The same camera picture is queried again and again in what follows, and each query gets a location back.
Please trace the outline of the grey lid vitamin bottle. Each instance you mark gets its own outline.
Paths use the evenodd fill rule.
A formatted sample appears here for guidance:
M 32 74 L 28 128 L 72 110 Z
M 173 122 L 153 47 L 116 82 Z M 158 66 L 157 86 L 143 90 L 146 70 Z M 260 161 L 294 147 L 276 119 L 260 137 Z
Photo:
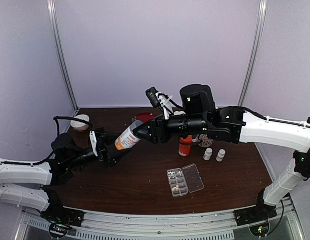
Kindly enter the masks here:
M 122 151 L 135 146 L 141 139 L 133 134 L 133 130 L 142 124 L 143 123 L 140 120 L 136 120 L 129 127 L 127 127 L 125 131 L 123 131 L 121 135 L 115 140 L 115 148 L 119 151 Z

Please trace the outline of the orange pill bottle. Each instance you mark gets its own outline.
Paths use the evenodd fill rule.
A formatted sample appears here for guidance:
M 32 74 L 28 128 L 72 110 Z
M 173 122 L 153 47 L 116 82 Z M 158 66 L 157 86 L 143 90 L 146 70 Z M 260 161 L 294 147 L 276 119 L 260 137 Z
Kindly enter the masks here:
M 191 144 L 192 144 L 192 136 L 189 135 L 186 138 L 179 138 L 179 150 L 178 153 L 182 157 L 187 157 L 190 154 L 190 149 L 191 149 Z

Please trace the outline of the clear plastic pill organizer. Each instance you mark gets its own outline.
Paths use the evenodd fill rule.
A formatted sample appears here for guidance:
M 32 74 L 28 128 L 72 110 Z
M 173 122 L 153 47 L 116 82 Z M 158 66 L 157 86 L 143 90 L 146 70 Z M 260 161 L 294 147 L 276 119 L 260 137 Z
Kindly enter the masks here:
M 183 197 L 187 194 L 195 193 L 195 192 L 198 192 L 204 189 L 202 177 L 196 164 L 193 163 L 183 168 L 174 168 L 174 169 L 180 169 L 182 172 L 182 177 L 175 178 L 175 179 L 169 179 L 167 176 L 168 170 L 166 171 L 166 176 L 168 179 L 170 191 L 171 191 L 172 186 L 176 186 L 176 185 L 179 186 L 178 194 L 173 194 L 171 191 L 171 194 L 173 197 Z

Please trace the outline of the small white bottle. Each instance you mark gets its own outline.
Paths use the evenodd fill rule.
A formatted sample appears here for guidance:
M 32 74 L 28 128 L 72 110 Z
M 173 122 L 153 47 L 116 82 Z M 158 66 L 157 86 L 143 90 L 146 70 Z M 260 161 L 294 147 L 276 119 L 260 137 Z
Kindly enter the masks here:
M 222 162 L 224 157 L 225 157 L 225 154 L 226 154 L 226 151 L 224 149 L 220 149 L 218 154 L 217 154 L 216 160 L 218 162 Z
M 212 156 L 212 152 L 213 152 L 213 150 L 212 150 L 211 148 L 207 148 L 207 149 L 205 150 L 203 159 L 204 159 L 205 161 L 209 161 L 210 158 L 211 158 L 211 156 Z

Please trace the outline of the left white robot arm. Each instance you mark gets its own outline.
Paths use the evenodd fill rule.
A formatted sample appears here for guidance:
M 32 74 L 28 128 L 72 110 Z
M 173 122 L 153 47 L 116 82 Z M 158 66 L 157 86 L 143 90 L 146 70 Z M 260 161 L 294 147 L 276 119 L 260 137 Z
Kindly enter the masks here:
M 61 186 L 75 171 L 102 163 L 114 166 L 130 149 L 117 148 L 112 138 L 92 137 L 88 147 L 77 146 L 69 134 L 63 133 L 51 143 L 52 153 L 41 161 L 12 161 L 0 158 L 0 203 L 47 212 L 62 222 L 67 212 L 58 195 L 51 190 L 30 189 L 26 184 Z

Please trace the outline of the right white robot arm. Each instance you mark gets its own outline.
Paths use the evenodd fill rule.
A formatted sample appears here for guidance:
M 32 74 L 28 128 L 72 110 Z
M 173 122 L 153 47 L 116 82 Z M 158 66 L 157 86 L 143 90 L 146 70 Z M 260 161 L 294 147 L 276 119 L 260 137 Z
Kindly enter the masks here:
M 310 179 L 310 117 L 297 122 L 262 116 L 240 106 L 216 108 L 210 87 L 201 84 L 183 87 L 180 96 L 182 115 L 161 114 L 135 128 L 134 135 L 153 144 L 165 144 L 173 136 L 207 135 L 227 143 L 261 143 L 294 150 L 285 171 L 261 191 L 259 204 L 251 210 L 254 220 L 263 220 L 270 207 Z

